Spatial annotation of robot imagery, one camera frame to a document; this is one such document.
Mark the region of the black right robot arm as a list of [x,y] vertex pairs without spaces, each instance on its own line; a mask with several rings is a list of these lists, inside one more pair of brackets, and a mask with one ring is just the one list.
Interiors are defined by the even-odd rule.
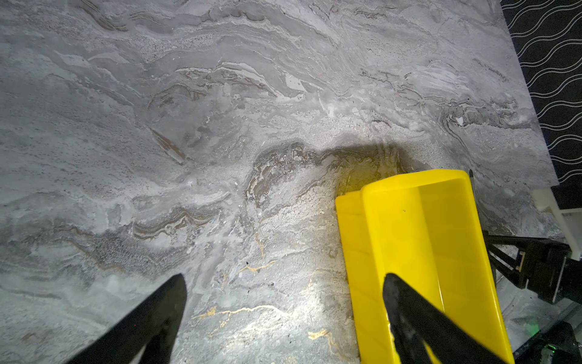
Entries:
[[[538,209],[553,213],[567,242],[485,234],[491,265],[517,288],[548,303],[563,298],[580,303],[581,185],[534,190],[532,195]],[[502,362],[400,276],[387,274],[382,294],[401,362]],[[579,363],[581,350],[572,326],[558,322],[519,347],[516,358],[519,363]]]

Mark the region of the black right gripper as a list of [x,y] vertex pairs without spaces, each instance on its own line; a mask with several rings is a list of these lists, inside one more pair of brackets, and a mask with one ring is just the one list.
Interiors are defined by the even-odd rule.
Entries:
[[[490,263],[519,289],[556,304],[566,298],[581,303],[581,261],[569,245],[547,238],[483,233]],[[471,338],[400,276],[383,281],[383,302],[402,363],[502,363]]]

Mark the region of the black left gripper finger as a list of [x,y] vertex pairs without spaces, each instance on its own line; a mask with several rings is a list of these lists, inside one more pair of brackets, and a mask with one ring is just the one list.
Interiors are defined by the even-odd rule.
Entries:
[[97,341],[69,363],[169,363],[186,306],[182,274],[170,277]]

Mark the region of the yellow plastic bin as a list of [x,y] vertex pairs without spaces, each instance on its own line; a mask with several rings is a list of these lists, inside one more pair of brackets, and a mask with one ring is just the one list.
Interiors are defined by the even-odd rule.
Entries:
[[398,174],[337,197],[360,359],[397,363],[382,299],[394,273],[464,332],[514,360],[465,171]]

